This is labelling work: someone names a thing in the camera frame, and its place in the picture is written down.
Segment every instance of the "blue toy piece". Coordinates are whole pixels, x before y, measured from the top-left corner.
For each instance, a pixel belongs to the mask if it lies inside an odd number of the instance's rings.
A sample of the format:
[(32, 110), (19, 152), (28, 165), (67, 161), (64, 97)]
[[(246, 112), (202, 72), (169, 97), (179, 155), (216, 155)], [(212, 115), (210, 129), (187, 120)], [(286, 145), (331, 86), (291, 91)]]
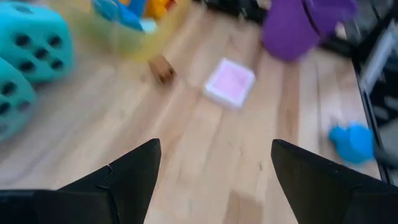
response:
[(28, 122), (36, 94), (21, 72), (0, 58), (0, 141), (11, 137)]
[(156, 30), (156, 22), (153, 19), (141, 19), (131, 10), (131, 4), (127, 7), (118, 0), (91, 0), (91, 3), (95, 12), (109, 21), (119, 21), (126, 27), (143, 32)]
[(63, 77), (73, 66), (72, 38), (62, 17), (42, 6), (0, 3), (0, 57), (32, 82)]
[(345, 161), (360, 164), (374, 159), (373, 134), (367, 127), (360, 124), (352, 124), (346, 129), (336, 126), (330, 130), (329, 139)]

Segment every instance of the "clear plastic container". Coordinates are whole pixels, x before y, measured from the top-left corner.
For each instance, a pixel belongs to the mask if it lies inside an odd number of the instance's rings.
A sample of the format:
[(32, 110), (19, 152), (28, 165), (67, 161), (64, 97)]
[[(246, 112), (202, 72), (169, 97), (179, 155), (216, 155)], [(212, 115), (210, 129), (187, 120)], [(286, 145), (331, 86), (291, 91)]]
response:
[(177, 1), (175, 7), (157, 23), (156, 31), (151, 34), (103, 19), (94, 13), (90, 0), (47, 2), (63, 16), (85, 44), (105, 51), (114, 48), (118, 55), (144, 62), (161, 52), (170, 36), (182, 23), (191, 0)]

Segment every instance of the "pink and white box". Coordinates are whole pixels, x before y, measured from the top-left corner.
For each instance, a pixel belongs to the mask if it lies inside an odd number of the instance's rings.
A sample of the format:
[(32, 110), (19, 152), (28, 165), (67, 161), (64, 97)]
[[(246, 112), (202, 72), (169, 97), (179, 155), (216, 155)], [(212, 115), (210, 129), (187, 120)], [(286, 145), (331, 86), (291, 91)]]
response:
[(252, 70), (224, 58), (207, 81), (205, 94), (223, 105), (241, 108), (255, 80)]

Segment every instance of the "teal foam dice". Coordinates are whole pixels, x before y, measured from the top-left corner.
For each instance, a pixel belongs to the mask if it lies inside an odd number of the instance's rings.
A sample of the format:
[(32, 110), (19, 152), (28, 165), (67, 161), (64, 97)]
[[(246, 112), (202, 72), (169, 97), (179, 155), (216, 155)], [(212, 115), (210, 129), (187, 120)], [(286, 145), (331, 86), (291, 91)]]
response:
[(20, 71), (0, 58), (0, 141), (26, 125), (35, 104), (32, 85)]
[(0, 57), (31, 83), (65, 76), (73, 67), (67, 23), (44, 6), (0, 3)]

